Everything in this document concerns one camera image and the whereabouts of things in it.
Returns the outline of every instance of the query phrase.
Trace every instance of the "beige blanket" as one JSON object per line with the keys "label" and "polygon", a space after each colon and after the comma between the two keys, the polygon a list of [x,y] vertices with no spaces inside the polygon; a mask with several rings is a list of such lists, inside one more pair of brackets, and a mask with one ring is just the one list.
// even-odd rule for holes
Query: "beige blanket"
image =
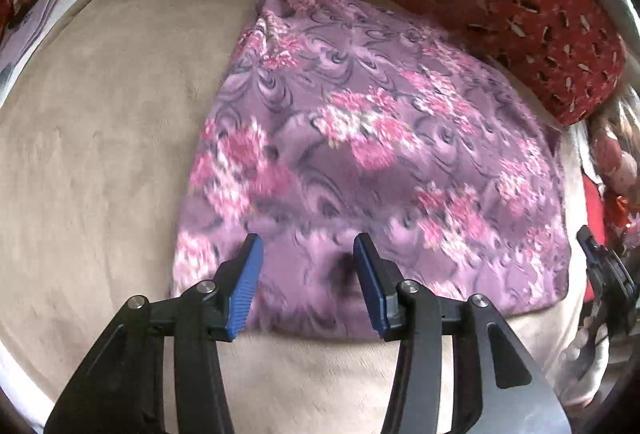
{"label": "beige blanket", "polygon": [[[0,110],[0,340],[53,399],[130,295],[164,298],[199,128],[255,1],[80,0]],[[586,212],[570,132],[562,158],[575,237]],[[511,321],[551,379],[584,293],[572,249],[567,298]],[[379,431],[397,349],[266,335],[221,346],[237,432]]]}

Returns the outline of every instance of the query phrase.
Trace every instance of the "blanket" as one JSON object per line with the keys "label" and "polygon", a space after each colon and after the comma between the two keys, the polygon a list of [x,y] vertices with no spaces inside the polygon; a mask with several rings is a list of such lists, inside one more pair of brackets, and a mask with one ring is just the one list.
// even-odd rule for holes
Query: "blanket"
{"label": "blanket", "polygon": [[204,123],[174,294],[247,232],[265,261],[248,327],[372,338],[351,251],[505,314],[564,298],[556,162],[502,74],[429,21],[360,0],[260,0]]}

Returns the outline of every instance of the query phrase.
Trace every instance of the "metal pivot bolt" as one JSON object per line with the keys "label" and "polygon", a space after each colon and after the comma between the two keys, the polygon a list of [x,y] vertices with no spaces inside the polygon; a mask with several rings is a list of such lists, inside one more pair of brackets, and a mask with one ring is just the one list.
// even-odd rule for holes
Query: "metal pivot bolt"
{"label": "metal pivot bolt", "polygon": [[216,289],[216,283],[213,282],[212,280],[203,280],[198,283],[198,285],[196,286],[196,289],[200,293],[211,293],[213,290]]}
{"label": "metal pivot bolt", "polygon": [[404,293],[418,293],[420,285],[411,279],[403,280],[400,283],[400,290]]}
{"label": "metal pivot bolt", "polygon": [[471,297],[471,302],[479,308],[486,308],[489,305],[489,299],[479,293],[476,293]]}
{"label": "metal pivot bolt", "polygon": [[131,309],[140,309],[145,305],[145,298],[142,295],[134,295],[127,300],[127,306]]}

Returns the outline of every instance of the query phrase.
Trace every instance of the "pink flower print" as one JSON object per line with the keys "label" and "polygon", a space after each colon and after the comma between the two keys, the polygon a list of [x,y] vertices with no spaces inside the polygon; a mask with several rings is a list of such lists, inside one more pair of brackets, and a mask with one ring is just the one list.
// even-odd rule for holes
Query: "pink flower print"
{"label": "pink flower print", "polygon": [[533,250],[524,251],[525,258],[528,260],[528,265],[533,268],[535,272],[535,278],[529,281],[529,294],[532,302],[537,302],[545,296],[544,288],[544,265],[540,259],[540,254]]}
{"label": "pink flower print", "polygon": [[548,247],[552,244],[551,237],[553,235],[553,230],[558,230],[559,233],[562,233],[561,228],[555,228],[549,224],[546,224],[543,228],[535,228],[531,227],[527,230],[525,235],[526,243],[536,252],[542,252],[543,248]]}
{"label": "pink flower print", "polygon": [[456,116],[467,117],[478,113],[478,110],[461,96],[454,95],[451,105]]}
{"label": "pink flower print", "polygon": [[184,291],[210,276],[218,268],[219,261],[208,237],[180,232],[174,258],[174,280],[178,289]]}
{"label": "pink flower print", "polygon": [[347,110],[364,111],[370,108],[371,104],[367,97],[361,93],[351,93],[342,91],[341,93],[331,93],[329,99],[334,106],[343,107]]}
{"label": "pink flower print", "polygon": [[375,90],[372,86],[369,86],[367,100],[369,100],[374,106],[380,108],[383,112],[391,112],[393,114],[398,112],[398,103],[392,96],[386,94],[386,91],[382,88]]}
{"label": "pink flower print", "polygon": [[417,26],[418,33],[420,34],[420,38],[423,43],[428,42],[431,44],[434,40],[437,40],[441,36],[441,31],[437,30],[433,26],[429,26],[428,24],[421,24]]}
{"label": "pink flower print", "polygon": [[548,164],[542,157],[542,151],[532,138],[523,138],[517,140],[521,153],[525,157],[525,165],[529,172],[540,176],[543,172],[548,171]]}
{"label": "pink flower print", "polygon": [[442,189],[437,188],[433,181],[427,185],[426,190],[422,187],[416,187],[415,195],[422,205],[422,208],[427,212],[444,208],[444,192]]}
{"label": "pink flower print", "polygon": [[351,151],[358,165],[364,170],[380,170],[396,162],[394,151],[377,141],[353,141]]}
{"label": "pink flower print", "polygon": [[449,77],[441,75],[436,71],[430,72],[429,77],[431,79],[433,87],[437,88],[440,93],[444,94],[445,96],[457,97],[456,88],[453,86],[453,83]]}
{"label": "pink flower print", "polygon": [[304,46],[300,37],[296,35],[287,35],[278,40],[278,47],[281,51],[286,51],[290,55],[298,51],[302,51]]}
{"label": "pink flower print", "polygon": [[285,34],[289,30],[289,26],[284,19],[278,17],[271,10],[264,10],[264,21],[267,29],[267,37],[269,40]]}
{"label": "pink flower print", "polygon": [[424,75],[408,70],[401,70],[400,75],[421,93],[432,91],[430,80]]}
{"label": "pink flower print", "polygon": [[510,212],[515,217],[520,217],[527,206],[536,201],[531,184],[522,175],[526,172],[526,167],[516,161],[505,159],[500,160],[500,165],[503,171],[497,183],[498,192]]}
{"label": "pink flower print", "polygon": [[329,139],[330,144],[344,142],[360,136],[362,122],[354,112],[346,112],[334,106],[320,109],[321,117],[316,119],[316,127]]}
{"label": "pink flower print", "polygon": [[453,193],[449,196],[450,201],[447,204],[447,213],[449,214],[451,221],[456,226],[465,226],[469,214],[474,211],[474,205],[478,201],[478,196],[474,189],[470,189],[469,192]]}
{"label": "pink flower print", "polygon": [[482,240],[488,231],[489,226],[482,216],[476,213],[468,215],[464,232],[469,239]]}
{"label": "pink flower print", "polygon": [[266,144],[264,131],[254,121],[251,127],[231,131],[218,141],[218,151],[239,168],[254,168]]}
{"label": "pink flower print", "polygon": [[420,226],[420,229],[422,230],[425,247],[430,250],[436,250],[439,248],[442,238],[444,237],[440,223],[430,218],[424,218],[418,220],[418,226]]}
{"label": "pink flower print", "polygon": [[434,114],[446,116],[453,112],[453,108],[444,96],[438,96],[433,93],[427,94],[424,98],[416,98],[414,106],[421,112],[427,112],[431,116]]}
{"label": "pink flower print", "polygon": [[199,188],[205,185],[216,175],[216,167],[210,151],[198,154],[191,167],[189,185],[191,188]]}
{"label": "pink flower print", "polygon": [[263,55],[266,51],[266,40],[260,31],[254,31],[246,40],[246,48],[254,51],[258,55]]}
{"label": "pink flower print", "polygon": [[444,239],[440,247],[444,254],[456,264],[463,264],[472,255],[463,237],[450,230],[444,231]]}
{"label": "pink flower print", "polygon": [[465,134],[475,134],[476,128],[471,125],[471,122],[466,116],[458,116],[454,117],[454,121],[458,124],[458,127]]}
{"label": "pink flower print", "polygon": [[460,49],[441,40],[436,40],[434,49],[426,54],[435,56],[449,71],[459,75],[464,73],[466,68],[475,69],[479,64],[471,55],[463,53]]}
{"label": "pink flower print", "polygon": [[218,186],[206,186],[204,194],[224,220],[238,220],[251,206],[245,186],[232,179],[223,179]]}
{"label": "pink flower print", "polygon": [[301,11],[305,13],[312,8],[315,8],[318,4],[318,0],[286,0],[288,5],[295,11]]}
{"label": "pink flower print", "polygon": [[450,280],[442,282],[430,282],[427,288],[433,291],[438,297],[444,297],[453,300],[465,300],[466,296],[456,287]]}
{"label": "pink flower print", "polygon": [[286,165],[267,163],[258,169],[251,183],[251,192],[257,196],[271,196],[284,192],[291,181],[291,172]]}
{"label": "pink flower print", "polygon": [[232,62],[237,61],[238,58],[240,57],[240,53],[244,49],[244,46],[246,45],[246,41],[247,41],[249,35],[251,35],[251,29],[250,28],[245,28],[244,30],[242,30],[242,33],[240,34],[240,39],[238,40],[238,43],[236,44],[236,47],[234,48],[234,51],[231,53],[231,61]]}
{"label": "pink flower print", "polygon": [[218,133],[218,126],[216,122],[210,118],[204,123],[204,130],[200,133],[200,139],[202,141],[213,140]]}
{"label": "pink flower print", "polygon": [[393,117],[377,118],[372,123],[373,130],[380,143],[392,147],[401,144],[409,149],[420,147],[418,137],[407,129],[404,122]]}
{"label": "pink flower print", "polygon": [[297,65],[295,58],[289,52],[282,52],[276,56],[268,57],[262,61],[262,67],[268,70],[276,70],[281,68],[293,68]]}

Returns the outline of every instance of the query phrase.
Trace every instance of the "blue gripper pad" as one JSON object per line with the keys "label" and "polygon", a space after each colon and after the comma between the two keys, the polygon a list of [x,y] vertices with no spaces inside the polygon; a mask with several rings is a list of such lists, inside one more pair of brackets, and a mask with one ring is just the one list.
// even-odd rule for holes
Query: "blue gripper pad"
{"label": "blue gripper pad", "polygon": [[238,336],[246,324],[251,300],[258,285],[262,260],[262,239],[258,234],[248,234],[238,255],[222,263],[214,277],[216,284],[227,286],[230,291],[226,332],[231,340]]}
{"label": "blue gripper pad", "polygon": [[353,258],[372,327],[384,340],[392,339],[392,329],[402,325],[396,285],[402,274],[396,264],[380,258],[369,234],[353,241]]}

